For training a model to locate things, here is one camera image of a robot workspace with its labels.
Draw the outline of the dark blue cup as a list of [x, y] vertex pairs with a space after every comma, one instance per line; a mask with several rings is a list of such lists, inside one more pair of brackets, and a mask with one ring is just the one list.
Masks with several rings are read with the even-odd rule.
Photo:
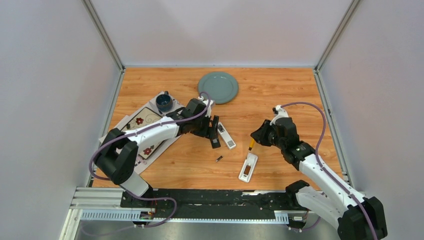
[[173, 108], [173, 98], [170, 96], [168, 91], [159, 94], [155, 99], [155, 105], [162, 113], [169, 112]]

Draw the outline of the white remote with batteries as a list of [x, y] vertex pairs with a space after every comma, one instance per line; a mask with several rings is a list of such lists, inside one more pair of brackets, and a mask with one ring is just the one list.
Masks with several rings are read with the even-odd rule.
[[257, 155], [253, 153], [248, 153], [238, 175], [238, 179], [242, 182], [249, 183], [252, 178], [257, 161]]

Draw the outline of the patterned paper placemat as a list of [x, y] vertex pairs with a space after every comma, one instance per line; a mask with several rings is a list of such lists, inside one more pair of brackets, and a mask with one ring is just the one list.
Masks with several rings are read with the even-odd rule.
[[[138, 110], [136, 110], [131, 115], [126, 115], [114, 127], [120, 130], [120, 128], [124, 126], [124, 123], [127, 123], [130, 118], [134, 117], [140, 110], [142, 110], [145, 107], [150, 108], [151, 110], [153, 110], [154, 112], [156, 112], [158, 115], [161, 115], [162, 118], [163, 118], [166, 115], [166, 112], [159, 111], [158, 108], [157, 108], [157, 106], [156, 106], [156, 103], [155, 103], [156, 97], [158, 95], [154, 96], [151, 100], [149, 100], [146, 104], [144, 104], [142, 107], [140, 107]], [[151, 124], [146, 125], [146, 126], [151, 126], [151, 125], [154, 125], [155, 123], [156, 122], [151, 123]], [[124, 132], [125, 133], [126, 132], [130, 132], [130, 133], [132, 133], [132, 132], [138, 132], [140, 129], [144, 129], [146, 126], [140, 127], [140, 128], [134, 129], [134, 130], [127, 130], [127, 131], [124, 131]], [[139, 141], [141, 139], [141, 136], [148, 136], [148, 139], [147, 140], [146, 139], [142, 140], [141, 141], [141, 146], [138, 147], [138, 155], [136, 156], [136, 160], [135, 160], [135, 164], [134, 164], [134, 171], [137, 174], [140, 174], [143, 171], [145, 171], [163, 152], [165, 152], [165, 150], [170, 145], [172, 145], [178, 139], [177, 137], [165, 139], [163, 136], [162, 137], [158, 137], [158, 136], [154, 137], [153, 136], [154, 133], [158, 133], [159, 130], [164, 129], [164, 128], [165, 128], [164, 125], [163, 126], [160, 126], [159, 125], [159, 126], [157, 126], [155, 128], [146, 130], [146, 131], [138, 134], [137, 136], [133, 136], [133, 137], [130, 138], [131, 140]], [[154, 145], [154, 144], [156, 144], [158, 142], [162, 142], [162, 141], [164, 141], [164, 143], [156, 150], [155, 153], [153, 153], [150, 156], [150, 158], [148, 160], [143, 160], [143, 159], [141, 159], [139, 157], [140, 151], [142, 151], [145, 148], [148, 148], [151, 145]]]

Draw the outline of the black remote control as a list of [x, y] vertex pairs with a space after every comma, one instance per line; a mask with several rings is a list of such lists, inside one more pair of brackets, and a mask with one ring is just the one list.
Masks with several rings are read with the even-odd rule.
[[221, 147], [221, 143], [219, 141], [219, 135], [218, 135], [218, 123], [212, 123], [212, 126], [209, 129], [209, 140], [211, 143], [211, 147], [213, 149], [217, 149]]

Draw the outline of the floral square plate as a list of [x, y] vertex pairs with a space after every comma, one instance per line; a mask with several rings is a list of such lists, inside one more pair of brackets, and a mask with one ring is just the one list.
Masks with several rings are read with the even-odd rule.
[[[142, 128], [159, 121], [161, 118], [162, 116], [154, 112], [152, 109], [144, 107], [135, 116], [131, 117], [127, 123], [124, 123], [120, 130], [124, 132]], [[138, 156], [142, 160], [147, 161], [163, 143], [164, 141], [152, 144], [151, 146], [141, 150]]]

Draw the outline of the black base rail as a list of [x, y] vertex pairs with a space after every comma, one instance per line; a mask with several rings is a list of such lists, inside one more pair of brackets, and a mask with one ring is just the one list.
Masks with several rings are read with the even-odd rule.
[[139, 200], [128, 193], [122, 194], [123, 208], [152, 208], [155, 217], [166, 218], [174, 208], [170, 200], [177, 202], [173, 218], [219, 219], [219, 220], [270, 220], [276, 211], [299, 211], [304, 207], [295, 205], [286, 192], [253, 190], [212, 190], [212, 189], [149, 189]]

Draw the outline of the grey-green round plate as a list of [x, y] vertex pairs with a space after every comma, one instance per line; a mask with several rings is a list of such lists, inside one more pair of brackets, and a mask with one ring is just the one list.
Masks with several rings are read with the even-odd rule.
[[214, 71], [200, 78], [197, 90], [206, 92], [216, 104], [226, 104], [237, 96], [239, 83], [227, 72]]

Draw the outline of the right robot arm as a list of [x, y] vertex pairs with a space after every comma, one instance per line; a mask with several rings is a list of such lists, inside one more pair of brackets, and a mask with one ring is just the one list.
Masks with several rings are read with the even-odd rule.
[[250, 135], [262, 146], [280, 149], [284, 160], [310, 178], [321, 191], [298, 180], [286, 187], [286, 205], [309, 209], [332, 225], [341, 240], [381, 240], [388, 236], [383, 204], [367, 198], [327, 168], [317, 151], [301, 141], [290, 117], [264, 120]]

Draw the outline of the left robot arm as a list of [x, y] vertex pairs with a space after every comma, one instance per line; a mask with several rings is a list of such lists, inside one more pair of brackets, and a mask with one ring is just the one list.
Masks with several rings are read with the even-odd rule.
[[211, 139], [210, 126], [214, 101], [209, 97], [193, 98], [186, 107], [168, 113], [160, 120], [134, 130], [121, 131], [114, 128], [108, 132], [103, 143], [90, 159], [89, 169], [97, 166], [106, 176], [129, 194], [140, 207], [148, 207], [153, 201], [149, 184], [135, 171], [140, 152], [153, 144], [192, 133]]

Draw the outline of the white remote with QR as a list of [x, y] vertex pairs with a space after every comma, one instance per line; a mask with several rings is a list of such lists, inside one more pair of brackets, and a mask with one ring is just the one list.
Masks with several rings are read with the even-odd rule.
[[237, 146], [233, 138], [230, 136], [229, 132], [226, 130], [226, 128], [220, 121], [218, 122], [217, 130], [218, 134], [224, 140], [224, 143], [229, 150], [232, 150]]

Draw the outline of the yellow handled screwdriver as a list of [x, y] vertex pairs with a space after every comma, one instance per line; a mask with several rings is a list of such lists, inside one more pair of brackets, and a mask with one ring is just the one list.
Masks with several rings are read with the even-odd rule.
[[249, 143], [249, 147], [248, 147], [248, 151], [250, 152], [253, 147], [255, 146], [256, 141], [252, 138], [250, 143]]

